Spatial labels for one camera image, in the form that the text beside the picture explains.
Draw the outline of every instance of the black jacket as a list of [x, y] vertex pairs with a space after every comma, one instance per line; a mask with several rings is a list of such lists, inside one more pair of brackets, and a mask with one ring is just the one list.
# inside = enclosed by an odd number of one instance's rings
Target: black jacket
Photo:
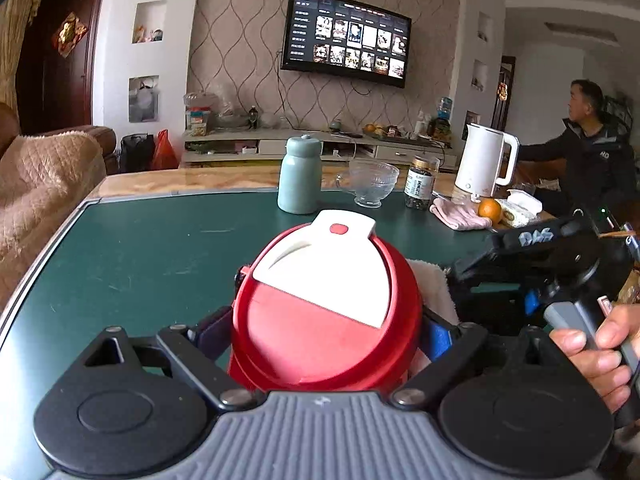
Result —
[[584, 135], [582, 128], [564, 120], [561, 136], [544, 144], [520, 146], [518, 160], [543, 162], [566, 159], [560, 188], [573, 206], [615, 206], [636, 197], [634, 150], [624, 131], [609, 118], [599, 133]]

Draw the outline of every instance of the doorway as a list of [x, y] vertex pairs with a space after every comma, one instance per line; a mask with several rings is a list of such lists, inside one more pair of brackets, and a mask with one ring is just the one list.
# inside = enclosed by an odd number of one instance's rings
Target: doorway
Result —
[[[92, 76], [101, 0], [42, 0], [24, 35], [15, 87], [24, 135], [92, 123]], [[54, 37], [71, 13], [76, 32], [72, 49]]]
[[516, 59], [513, 56], [502, 56], [500, 63], [500, 75], [498, 76], [498, 88], [495, 93], [494, 115], [491, 119], [491, 127], [494, 130], [504, 131], [507, 126], [507, 114], [513, 92], [513, 77], [516, 72]]

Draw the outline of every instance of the television screen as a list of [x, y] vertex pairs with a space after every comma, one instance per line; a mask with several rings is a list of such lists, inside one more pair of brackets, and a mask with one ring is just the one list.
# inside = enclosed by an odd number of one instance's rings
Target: television screen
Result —
[[404, 88], [411, 19], [352, 0], [289, 0], [281, 68]]

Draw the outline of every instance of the ceiling vent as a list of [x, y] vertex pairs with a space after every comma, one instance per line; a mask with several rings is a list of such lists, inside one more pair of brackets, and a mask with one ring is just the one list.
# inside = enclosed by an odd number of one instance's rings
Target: ceiling vent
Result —
[[620, 46], [616, 35], [613, 32], [603, 30], [602, 28], [581, 27], [580, 25], [549, 22], [545, 22], [545, 25], [553, 34], [557, 34], [558, 36], [598, 41], [612, 46]]

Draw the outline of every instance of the light green thermos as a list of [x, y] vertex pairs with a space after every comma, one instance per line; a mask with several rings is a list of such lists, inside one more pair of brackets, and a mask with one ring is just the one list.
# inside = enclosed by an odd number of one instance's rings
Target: light green thermos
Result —
[[280, 167], [278, 207], [307, 215], [318, 210], [322, 184], [322, 142], [310, 135], [291, 137]]

